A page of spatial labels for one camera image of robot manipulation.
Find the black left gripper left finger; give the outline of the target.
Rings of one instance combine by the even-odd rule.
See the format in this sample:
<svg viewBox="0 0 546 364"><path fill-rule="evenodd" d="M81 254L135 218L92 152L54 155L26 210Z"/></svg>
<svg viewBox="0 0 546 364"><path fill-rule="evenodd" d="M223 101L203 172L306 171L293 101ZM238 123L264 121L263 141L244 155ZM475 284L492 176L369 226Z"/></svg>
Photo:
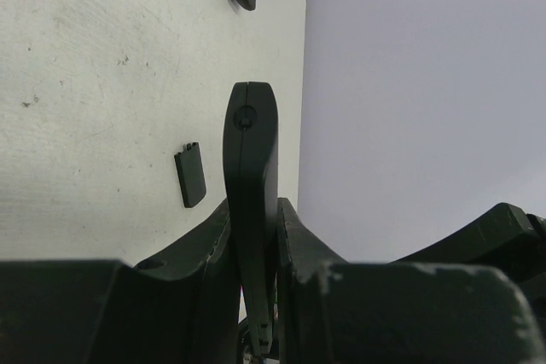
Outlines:
<svg viewBox="0 0 546 364"><path fill-rule="evenodd" d="M1 265L4 363L233 363L240 279L229 210L134 267L119 260Z"/></svg>

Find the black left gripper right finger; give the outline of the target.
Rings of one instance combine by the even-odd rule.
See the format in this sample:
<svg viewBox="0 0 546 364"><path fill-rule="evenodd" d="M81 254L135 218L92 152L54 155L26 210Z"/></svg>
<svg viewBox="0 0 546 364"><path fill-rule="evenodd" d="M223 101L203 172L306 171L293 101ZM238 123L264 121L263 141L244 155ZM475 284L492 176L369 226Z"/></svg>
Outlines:
<svg viewBox="0 0 546 364"><path fill-rule="evenodd" d="M537 361L537 309L501 270L349 263L278 206L281 362Z"/></svg>

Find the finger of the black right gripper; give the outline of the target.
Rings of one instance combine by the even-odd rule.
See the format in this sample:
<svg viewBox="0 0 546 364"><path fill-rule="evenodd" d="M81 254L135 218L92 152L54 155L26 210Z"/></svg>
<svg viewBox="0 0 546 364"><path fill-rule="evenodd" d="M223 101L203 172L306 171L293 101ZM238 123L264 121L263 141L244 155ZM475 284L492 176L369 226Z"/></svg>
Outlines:
<svg viewBox="0 0 546 364"><path fill-rule="evenodd" d="M545 307L545 219L498 203L446 238L392 262L486 266L517 284L534 309Z"/></svg>

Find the black battery cover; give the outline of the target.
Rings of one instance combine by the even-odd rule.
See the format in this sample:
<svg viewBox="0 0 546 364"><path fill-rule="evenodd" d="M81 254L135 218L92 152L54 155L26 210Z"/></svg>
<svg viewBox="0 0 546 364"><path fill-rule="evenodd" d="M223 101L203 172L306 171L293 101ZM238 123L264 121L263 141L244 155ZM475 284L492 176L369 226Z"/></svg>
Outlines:
<svg viewBox="0 0 546 364"><path fill-rule="evenodd" d="M206 180L198 142L187 143L183 151L174 155L183 205L191 209L206 196Z"/></svg>

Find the plain black remote control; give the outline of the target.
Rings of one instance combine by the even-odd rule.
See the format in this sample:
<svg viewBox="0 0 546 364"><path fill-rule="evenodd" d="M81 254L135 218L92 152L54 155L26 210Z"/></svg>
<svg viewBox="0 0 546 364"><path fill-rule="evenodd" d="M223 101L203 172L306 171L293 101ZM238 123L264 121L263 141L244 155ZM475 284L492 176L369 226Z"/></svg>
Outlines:
<svg viewBox="0 0 546 364"><path fill-rule="evenodd" d="M273 343L278 223L278 110L269 84L234 85L223 167L252 350L264 356Z"/></svg>

